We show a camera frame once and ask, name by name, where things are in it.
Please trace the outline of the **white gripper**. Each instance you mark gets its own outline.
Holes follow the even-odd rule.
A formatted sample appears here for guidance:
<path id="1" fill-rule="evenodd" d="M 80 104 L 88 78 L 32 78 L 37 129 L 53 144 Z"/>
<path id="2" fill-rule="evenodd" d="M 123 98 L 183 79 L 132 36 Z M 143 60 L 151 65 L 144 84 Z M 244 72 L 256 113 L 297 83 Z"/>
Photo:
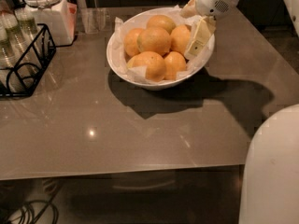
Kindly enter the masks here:
<path id="1" fill-rule="evenodd" d="M 188 60 L 195 58 L 214 35 L 215 18 L 227 15 L 237 4 L 238 0 L 189 0 L 181 9 L 180 16 L 183 18 L 198 14 L 204 16 L 192 25 L 191 37 L 184 53 Z"/>

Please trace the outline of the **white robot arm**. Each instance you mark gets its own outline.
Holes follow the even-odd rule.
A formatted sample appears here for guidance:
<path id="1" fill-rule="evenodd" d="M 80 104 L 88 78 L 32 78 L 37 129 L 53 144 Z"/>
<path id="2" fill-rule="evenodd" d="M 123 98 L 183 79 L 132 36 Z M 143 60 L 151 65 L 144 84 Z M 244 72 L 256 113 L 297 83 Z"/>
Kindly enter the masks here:
<path id="1" fill-rule="evenodd" d="M 239 0 L 190 0 L 183 18 L 219 19 Z M 254 134 L 242 182 L 239 224 L 299 224 L 299 105 L 285 107 Z"/>

